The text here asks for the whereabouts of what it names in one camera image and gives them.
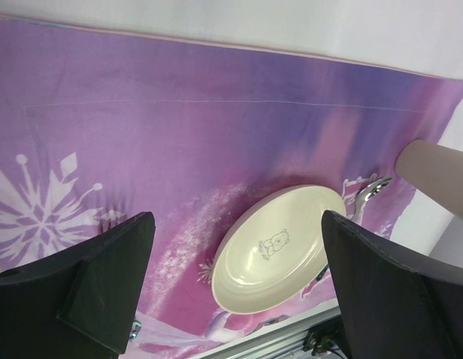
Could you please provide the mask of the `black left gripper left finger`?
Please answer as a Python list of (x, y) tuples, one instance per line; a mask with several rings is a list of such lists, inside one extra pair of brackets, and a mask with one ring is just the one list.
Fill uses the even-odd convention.
[(150, 212), (0, 274), (0, 358), (118, 358), (156, 231)]

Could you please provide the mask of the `silver spoon green handle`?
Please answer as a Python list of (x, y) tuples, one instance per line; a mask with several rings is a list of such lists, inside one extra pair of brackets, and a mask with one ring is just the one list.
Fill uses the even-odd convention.
[(392, 181), (391, 176), (378, 178), (376, 174), (370, 177), (358, 177), (355, 180), (343, 181), (342, 199), (346, 207), (346, 217), (362, 224), (364, 208), (367, 203)]

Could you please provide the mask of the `cream round plate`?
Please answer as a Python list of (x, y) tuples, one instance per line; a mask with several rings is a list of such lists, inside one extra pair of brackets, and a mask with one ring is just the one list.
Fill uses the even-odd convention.
[(346, 211), (341, 196), (320, 185), (276, 191), (243, 213), (213, 260), (212, 295), (223, 310), (270, 310), (304, 289), (328, 264), (322, 215)]

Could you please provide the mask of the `cream beige cup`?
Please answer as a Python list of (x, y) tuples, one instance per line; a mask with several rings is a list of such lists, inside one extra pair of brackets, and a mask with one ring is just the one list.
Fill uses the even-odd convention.
[(416, 140), (399, 154), (395, 172), (463, 220), (463, 152)]

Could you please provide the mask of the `purple Elsa placemat cloth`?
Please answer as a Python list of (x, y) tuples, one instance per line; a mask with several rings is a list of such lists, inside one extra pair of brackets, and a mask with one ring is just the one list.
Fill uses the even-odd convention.
[(222, 310), (213, 257), (245, 210), (301, 184), (352, 209), (462, 99), (459, 80), (0, 19), (0, 268), (152, 212), (126, 357), (198, 355), (335, 297), (326, 274), (273, 310)]

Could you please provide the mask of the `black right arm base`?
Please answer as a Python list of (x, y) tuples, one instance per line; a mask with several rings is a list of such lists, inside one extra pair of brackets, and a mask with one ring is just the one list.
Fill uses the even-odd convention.
[(339, 358), (352, 359), (342, 316), (336, 316), (310, 328), (304, 338), (303, 351), (310, 352), (314, 357), (335, 354)]

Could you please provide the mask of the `pink fork patterned handle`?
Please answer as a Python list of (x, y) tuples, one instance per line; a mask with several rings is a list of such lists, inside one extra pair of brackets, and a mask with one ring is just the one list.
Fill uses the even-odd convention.
[[(120, 221), (118, 219), (107, 219), (107, 220), (101, 221), (98, 226), (98, 234), (103, 234), (104, 232), (110, 230), (111, 228), (118, 225), (119, 223)], [(131, 327), (130, 334), (129, 334), (130, 342), (136, 340), (139, 332), (141, 331), (141, 328), (142, 328), (141, 322), (137, 319), (137, 317), (135, 317), (132, 322), (132, 327)]]

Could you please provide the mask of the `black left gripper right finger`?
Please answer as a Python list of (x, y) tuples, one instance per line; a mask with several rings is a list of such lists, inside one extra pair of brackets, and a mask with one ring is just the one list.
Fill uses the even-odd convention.
[(322, 238), (350, 358), (463, 358), (463, 269), (327, 210)]

